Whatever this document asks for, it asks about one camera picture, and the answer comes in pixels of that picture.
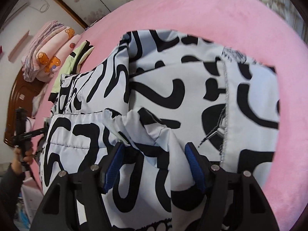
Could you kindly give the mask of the dark left sleeve forearm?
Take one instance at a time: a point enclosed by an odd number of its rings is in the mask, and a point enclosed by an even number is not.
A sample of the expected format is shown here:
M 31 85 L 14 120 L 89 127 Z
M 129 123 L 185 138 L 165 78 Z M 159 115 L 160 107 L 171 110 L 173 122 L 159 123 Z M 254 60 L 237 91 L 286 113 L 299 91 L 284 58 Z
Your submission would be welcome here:
M 1 230 L 19 230 L 14 215 L 24 179 L 24 172 L 16 174 L 11 164 L 1 179 Z

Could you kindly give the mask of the person's left hand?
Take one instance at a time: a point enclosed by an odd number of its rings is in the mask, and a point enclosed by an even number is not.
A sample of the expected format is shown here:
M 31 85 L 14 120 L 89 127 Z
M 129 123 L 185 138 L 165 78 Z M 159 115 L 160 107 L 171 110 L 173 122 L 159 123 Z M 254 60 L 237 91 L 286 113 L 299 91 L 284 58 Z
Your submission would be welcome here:
M 11 168 L 16 175 L 20 175 L 23 172 L 22 162 L 25 162 L 28 165 L 33 163 L 34 154 L 32 145 L 25 152 L 25 155 L 22 155 L 22 151 L 17 146 L 14 148 L 14 156 L 11 162 Z

